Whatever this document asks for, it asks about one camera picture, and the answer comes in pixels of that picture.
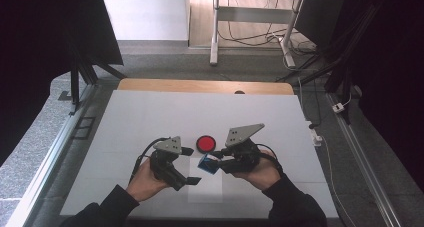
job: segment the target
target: human hand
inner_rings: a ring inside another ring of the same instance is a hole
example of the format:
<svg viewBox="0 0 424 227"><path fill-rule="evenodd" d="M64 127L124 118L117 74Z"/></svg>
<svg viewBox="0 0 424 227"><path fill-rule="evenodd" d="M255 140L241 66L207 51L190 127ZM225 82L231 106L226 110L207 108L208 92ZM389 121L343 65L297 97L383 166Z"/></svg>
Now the human hand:
<svg viewBox="0 0 424 227"><path fill-rule="evenodd" d="M275 158L270 151L261 150L261 152ZM268 189L281 178L274 163L265 158L260 158L259 164L251 172L232 173L232 175L247 180L260 190Z"/></svg>
<svg viewBox="0 0 424 227"><path fill-rule="evenodd" d="M164 188L169 187L167 183L155 178L150 169L150 158L147 158L138 168L137 173L127 187L127 192L138 202L147 200Z"/></svg>

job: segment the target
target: desk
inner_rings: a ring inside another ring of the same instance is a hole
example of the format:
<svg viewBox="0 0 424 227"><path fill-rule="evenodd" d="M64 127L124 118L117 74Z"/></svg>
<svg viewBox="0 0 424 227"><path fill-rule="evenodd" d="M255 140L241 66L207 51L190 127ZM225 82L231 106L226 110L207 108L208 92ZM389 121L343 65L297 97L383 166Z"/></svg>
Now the desk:
<svg viewBox="0 0 424 227"><path fill-rule="evenodd" d="M237 90L247 94L233 94ZM221 149L231 127L256 123L265 127L252 140L272 147L295 185L312 195L327 217L336 218L310 131L288 84L137 79L123 80L114 91L61 214L101 202L115 184L126 186L136 156L154 139L180 136L182 146L195 149L197 138L207 134ZM130 217L267 218L270 199L221 170L211 175L198 169L201 157L195 151L174 161L184 176L201 177L199 185L165 189Z"/></svg>
<svg viewBox="0 0 424 227"><path fill-rule="evenodd" d="M262 9L262 8L242 8L242 7L226 7L219 6L219 0L213 1L213 33L211 42L210 64L218 64L218 21L235 21L235 22L253 22L253 23L275 23L287 24L287 31L284 37L278 39L283 51L286 65L288 68L294 68L295 63L290 53L290 37L297 16L301 9L303 0L297 0L293 3L291 10L281 9Z"/></svg>

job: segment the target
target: wooden edge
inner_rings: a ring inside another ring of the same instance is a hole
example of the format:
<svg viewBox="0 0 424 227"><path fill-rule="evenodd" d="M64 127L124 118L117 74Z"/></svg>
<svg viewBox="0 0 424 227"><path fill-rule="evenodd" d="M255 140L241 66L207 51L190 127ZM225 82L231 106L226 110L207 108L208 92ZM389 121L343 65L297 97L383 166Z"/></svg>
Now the wooden edge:
<svg viewBox="0 0 424 227"><path fill-rule="evenodd" d="M228 93L243 91L245 94L293 95L287 83L235 82L210 80L174 79L123 79L118 90L141 90L163 92Z"/></svg>

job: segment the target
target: black sleeve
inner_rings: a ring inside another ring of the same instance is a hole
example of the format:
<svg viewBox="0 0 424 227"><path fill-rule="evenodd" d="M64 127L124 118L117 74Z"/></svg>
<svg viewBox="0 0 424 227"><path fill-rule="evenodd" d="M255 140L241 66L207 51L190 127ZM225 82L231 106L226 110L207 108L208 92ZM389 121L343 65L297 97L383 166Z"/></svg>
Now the black sleeve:
<svg viewBox="0 0 424 227"><path fill-rule="evenodd" d="M91 203L77 215L65 220L61 227L116 227L123 226L127 216L139 203L119 185L106 197L101 205Z"/></svg>
<svg viewBox="0 0 424 227"><path fill-rule="evenodd" d="M315 199L296 188L287 175L262 193L274 201L269 212L272 226L327 226L327 218Z"/></svg>

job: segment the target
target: wall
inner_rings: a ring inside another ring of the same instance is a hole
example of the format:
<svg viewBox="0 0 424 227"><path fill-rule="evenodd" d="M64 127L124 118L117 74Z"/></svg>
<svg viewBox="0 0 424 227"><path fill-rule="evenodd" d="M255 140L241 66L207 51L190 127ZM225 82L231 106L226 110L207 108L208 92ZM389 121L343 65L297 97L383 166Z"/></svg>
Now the wall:
<svg viewBox="0 0 424 227"><path fill-rule="evenodd" d="M104 0L117 40L188 40L189 0Z"/></svg>

